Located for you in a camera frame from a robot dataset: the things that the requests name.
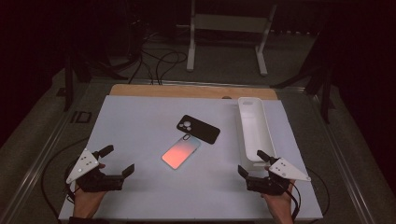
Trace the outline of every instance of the plastic container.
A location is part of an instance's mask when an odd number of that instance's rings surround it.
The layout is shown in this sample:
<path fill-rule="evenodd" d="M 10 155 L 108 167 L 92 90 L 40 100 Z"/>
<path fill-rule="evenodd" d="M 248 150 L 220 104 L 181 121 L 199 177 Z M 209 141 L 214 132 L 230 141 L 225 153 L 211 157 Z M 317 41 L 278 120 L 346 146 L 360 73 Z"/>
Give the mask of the plastic container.
<path fill-rule="evenodd" d="M 255 97 L 239 98 L 238 106 L 239 120 L 236 123 L 242 166 L 247 170 L 260 170 L 269 163 L 257 156 L 258 150 L 276 158 L 265 108 L 262 100 Z"/>

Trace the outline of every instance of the table leg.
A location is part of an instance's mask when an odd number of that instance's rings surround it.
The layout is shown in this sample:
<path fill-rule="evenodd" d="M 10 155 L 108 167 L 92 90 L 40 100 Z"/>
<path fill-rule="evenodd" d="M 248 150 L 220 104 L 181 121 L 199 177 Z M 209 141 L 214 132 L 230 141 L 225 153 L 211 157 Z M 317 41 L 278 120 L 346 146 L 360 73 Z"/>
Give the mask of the table leg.
<path fill-rule="evenodd" d="M 195 0 L 191 0 L 191 26 L 190 26 L 190 47 L 187 58 L 187 71 L 194 70 L 195 61 Z"/>
<path fill-rule="evenodd" d="M 268 75 L 268 72 L 267 72 L 267 67 L 265 65 L 264 56 L 262 55 L 262 51 L 264 50 L 265 42 L 267 41 L 268 35 L 271 30 L 271 24 L 275 15 L 275 11 L 276 11 L 276 5 L 273 5 L 270 11 L 270 15 L 268 16 L 264 32 L 262 33 L 262 42 L 260 43 L 259 46 L 256 46 L 256 56 L 260 68 L 260 75 L 264 77 Z"/>

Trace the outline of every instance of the metal stand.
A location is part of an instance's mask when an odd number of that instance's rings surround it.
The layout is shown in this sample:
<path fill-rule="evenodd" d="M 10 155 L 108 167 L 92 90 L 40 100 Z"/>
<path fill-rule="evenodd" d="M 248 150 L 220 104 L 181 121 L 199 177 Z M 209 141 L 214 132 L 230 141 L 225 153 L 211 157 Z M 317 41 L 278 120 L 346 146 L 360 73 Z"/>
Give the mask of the metal stand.
<path fill-rule="evenodd" d="M 257 62 L 260 68 L 260 75 L 268 74 L 262 51 L 267 41 L 268 34 L 271 29 L 273 17 L 276 12 L 276 5 L 271 7 L 268 18 L 252 18 L 252 17 L 234 17 L 221 15 L 207 15 L 195 13 L 195 0 L 191 0 L 191 29 L 190 29 L 190 47 L 187 59 L 187 71 L 194 70 L 195 60 L 195 30 L 221 30 L 221 31 L 238 31 L 262 34 L 262 42 L 256 46 Z"/>

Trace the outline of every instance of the cable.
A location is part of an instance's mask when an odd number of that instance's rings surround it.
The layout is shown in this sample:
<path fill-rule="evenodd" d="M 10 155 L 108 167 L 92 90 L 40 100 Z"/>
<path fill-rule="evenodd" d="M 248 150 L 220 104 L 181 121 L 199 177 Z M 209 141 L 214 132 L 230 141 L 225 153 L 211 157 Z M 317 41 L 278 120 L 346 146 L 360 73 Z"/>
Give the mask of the cable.
<path fill-rule="evenodd" d="M 40 181 L 40 188 L 41 188 L 41 193 L 43 194 L 44 200 L 46 201 L 47 205 L 49 206 L 49 209 L 51 210 L 52 214 L 55 216 L 56 220 L 58 221 L 59 224 L 62 224 L 61 220 L 58 219 L 58 212 L 56 211 L 55 207 L 51 204 L 47 193 L 44 189 L 44 178 L 45 178 L 45 174 L 47 172 L 48 167 L 50 166 L 50 163 L 57 157 L 59 156 L 62 152 L 66 151 L 67 149 L 69 149 L 70 147 L 76 146 L 84 141 L 87 141 L 90 137 L 86 137 L 83 138 L 81 140 L 78 140 L 77 142 L 70 144 L 64 148 L 62 148 L 61 150 L 59 150 L 57 153 L 55 153 L 55 155 L 53 155 L 49 161 L 47 162 L 46 166 L 43 169 L 43 172 L 41 174 L 41 181 Z"/>
<path fill-rule="evenodd" d="M 150 57 L 153 57 L 155 59 L 158 60 L 157 65 L 156 65 L 156 69 L 155 69 L 155 76 L 157 78 L 158 84 L 162 85 L 163 84 L 163 76 L 168 73 L 172 68 L 174 68 L 178 63 L 183 63 L 187 60 L 187 54 L 183 53 L 183 52 L 179 52 L 179 51 L 175 51 L 173 49 L 159 49 L 159 50 L 171 50 L 171 52 L 165 53 L 161 58 L 152 55 L 144 50 L 141 50 L 143 53 L 147 54 Z M 176 54 L 177 59 L 175 61 L 167 61 L 165 60 L 166 57 L 168 57 L 169 55 L 172 54 Z M 159 67 L 161 63 L 170 63 L 172 64 L 166 71 L 162 72 L 161 74 L 159 74 Z"/>
<path fill-rule="evenodd" d="M 312 174 L 314 174 L 319 180 L 320 180 L 320 182 L 322 182 L 322 184 L 323 184 L 323 186 L 324 186 L 324 188 L 325 188 L 325 190 L 326 190 L 326 194 L 327 194 L 327 204 L 326 204 L 326 209 L 324 210 L 324 212 L 322 213 L 322 215 L 323 216 L 326 216 L 326 214 L 327 214 L 327 212 L 329 211 L 329 208 L 330 208 L 330 192 L 329 192 L 329 189 L 327 188 L 327 185 L 326 185 L 326 183 L 324 182 L 324 180 L 320 177 L 320 175 L 318 175 L 317 173 L 315 173 L 312 169 L 310 169 L 310 168 L 308 168 L 308 167 L 306 167 L 305 166 L 305 168 L 309 171 L 309 172 L 311 172 Z M 315 222 L 317 222 L 317 221 L 319 221 L 319 219 L 315 219 L 315 220 L 313 220 L 312 222 L 309 222 L 309 224 L 312 224 L 312 223 L 315 223 Z"/>
<path fill-rule="evenodd" d="M 292 185 L 297 189 L 298 196 L 299 196 L 299 201 L 300 201 L 300 202 L 298 203 L 297 200 L 296 200 L 296 198 L 295 198 L 295 197 L 291 194 L 291 192 L 289 191 L 289 189 L 285 189 L 279 182 L 275 181 L 273 178 L 270 178 L 270 180 L 271 180 L 273 183 L 277 184 L 281 189 L 283 189 L 284 192 L 287 193 L 287 194 L 290 196 L 290 198 L 294 201 L 294 204 L 295 204 L 295 206 L 294 206 L 294 211 L 293 211 L 293 213 L 291 214 L 291 218 L 292 218 L 292 220 L 294 221 L 294 219 L 297 217 L 298 213 L 300 212 L 300 206 L 301 206 L 301 194 L 300 194 L 300 191 L 294 186 L 293 183 L 291 183 L 291 182 L 289 181 L 289 184 L 292 184 Z"/>
<path fill-rule="evenodd" d="M 67 201 L 74 203 L 75 201 L 75 194 L 74 192 L 70 189 L 70 184 L 66 183 L 67 177 L 69 177 L 70 173 L 72 172 L 74 166 L 76 165 L 78 159 L 72 160 L 72 162 L 69 163 L 67 166 L 66 170 L 64 171 L 64 190 L 66 191 L 67 195 Z"/>
<path fill-rule="evenodd" d="M 301 208 L 301 193 L 300 193 L 300 191 L 298 190 L 298 188 L 293 184 L 293 183 L 291 183 L 292 185 L 293 185 L 293 187 L 297 190 L 297 194 L 298 194 L 298 197 L 299 197 L 299 207 L 298 207 L 298 209 L 300 210 L 300 208 Z"/>
<path fill-rule="evenodd" d="M 145 65 L 146 66 L 146 69 L 148 70 L 148 77 L 150 78 L 150 85 L 154 85 L 154 78 L 152 77 L 152 74 L 151 74 L 151 70 L 150 70 L 150 68 L 149 68 L 149 65 L 148 64 L 146 64 L 145 62 L 143 62 L 143 65 Z"/>
<path fill-rule="evenodd" d="M 142 54 L 139 54 L 138 60 L 139 60 L 139 65 L 137 66 L 137 68 L 132 73 L 131 78 L 129 78 L 128 84 L 131 84 L 132 79 L 134 79 L 134 76 L 136 76 L 137 72 L 140 70 L 140 66 L 142 65 L 142 62 L 143 62 Z"/>

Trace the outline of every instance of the black phone case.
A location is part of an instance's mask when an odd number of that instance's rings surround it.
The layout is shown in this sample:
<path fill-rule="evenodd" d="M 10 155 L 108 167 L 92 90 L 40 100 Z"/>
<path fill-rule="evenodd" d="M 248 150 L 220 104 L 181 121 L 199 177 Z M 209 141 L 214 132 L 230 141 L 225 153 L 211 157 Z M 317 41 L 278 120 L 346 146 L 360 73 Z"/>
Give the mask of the black phone case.
<path fill-rule="evenodd" d="M 214 144 L 220 134 L 220 129 L 189 115 L 183 116 L 177 124 L 177 128 L 183 133 L 189 133 L 208 144 Z"/>

